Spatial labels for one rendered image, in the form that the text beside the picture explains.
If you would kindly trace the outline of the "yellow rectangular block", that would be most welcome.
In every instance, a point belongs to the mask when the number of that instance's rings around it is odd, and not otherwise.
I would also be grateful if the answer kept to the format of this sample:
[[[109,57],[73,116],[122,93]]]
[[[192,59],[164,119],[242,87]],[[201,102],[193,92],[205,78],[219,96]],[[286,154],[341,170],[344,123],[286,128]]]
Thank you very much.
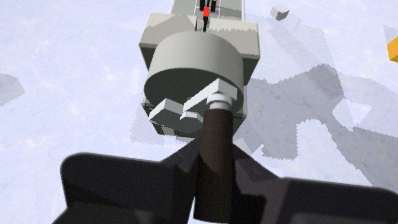
[[[398,63],[398,36],[388,43],[387,47],[390,60]]]

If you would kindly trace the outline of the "small white cube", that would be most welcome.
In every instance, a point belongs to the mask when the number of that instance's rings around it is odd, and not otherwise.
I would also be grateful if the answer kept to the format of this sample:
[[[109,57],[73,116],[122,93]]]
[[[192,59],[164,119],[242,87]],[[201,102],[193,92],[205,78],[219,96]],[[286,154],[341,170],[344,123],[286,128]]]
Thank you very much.
[[[290,9],[285,7],[283,4],[279,3],[275,6],[272,6],[272,9],[271,9],[269,15],[271,15],[277,21],[280,21],[287,17],[289,11],[290,11]]]

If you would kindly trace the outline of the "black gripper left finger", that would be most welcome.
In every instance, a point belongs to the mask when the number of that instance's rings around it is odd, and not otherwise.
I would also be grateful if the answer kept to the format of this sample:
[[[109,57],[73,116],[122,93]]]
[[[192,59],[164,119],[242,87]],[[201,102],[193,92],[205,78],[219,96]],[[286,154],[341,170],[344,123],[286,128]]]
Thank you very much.
[[[188,224],[196,191],[201,136],[170,156],[145,160],[80,152],[65,157],[60,176],[72,202],[153,212],[158,224]]]

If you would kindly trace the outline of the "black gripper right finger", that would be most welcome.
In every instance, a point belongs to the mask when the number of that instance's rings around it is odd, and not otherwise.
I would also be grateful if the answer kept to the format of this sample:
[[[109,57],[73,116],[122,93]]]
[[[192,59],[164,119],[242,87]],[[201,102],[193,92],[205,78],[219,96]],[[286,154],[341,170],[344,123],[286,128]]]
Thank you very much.
[[[231,224],[290,224],[298,213],[398,224],[398,194],[375,186],[280,178],[233,143]]]

